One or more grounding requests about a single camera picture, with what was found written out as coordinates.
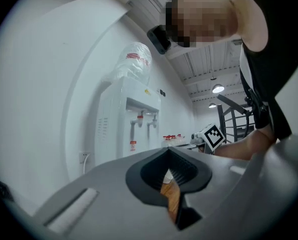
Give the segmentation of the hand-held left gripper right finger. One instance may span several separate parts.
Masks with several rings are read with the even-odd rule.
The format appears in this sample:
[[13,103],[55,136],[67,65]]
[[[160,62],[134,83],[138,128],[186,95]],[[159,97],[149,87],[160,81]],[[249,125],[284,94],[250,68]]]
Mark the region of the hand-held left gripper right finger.
[[183,230],[202,219],[202,216],[188,205],[185,195],[203,190],[212,178],[212,170],[206,163],[173,147],[168,148],[168,152],[169,169],[180,190],[175,224],[179,230]]

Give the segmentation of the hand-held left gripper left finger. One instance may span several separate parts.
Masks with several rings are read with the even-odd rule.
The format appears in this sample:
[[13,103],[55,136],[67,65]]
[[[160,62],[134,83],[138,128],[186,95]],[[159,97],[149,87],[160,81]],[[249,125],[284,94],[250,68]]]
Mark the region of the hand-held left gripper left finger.
[[127,170],[125,181],[132,192],[142,203],[166,207],[168,199],[161,194],[161,187],[168,164],[169,151],[167,148],[158,148],[131,156],[133,163]]

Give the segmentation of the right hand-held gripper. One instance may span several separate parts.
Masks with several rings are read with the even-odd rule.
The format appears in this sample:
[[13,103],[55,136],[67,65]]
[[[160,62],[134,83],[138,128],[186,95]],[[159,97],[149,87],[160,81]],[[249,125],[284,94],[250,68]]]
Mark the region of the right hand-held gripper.
[[204,127],[201,131],[191,135],[190,143],[204,146],[204,153],[213,154],[214,151],[226,140],[224,134],[212,123]]

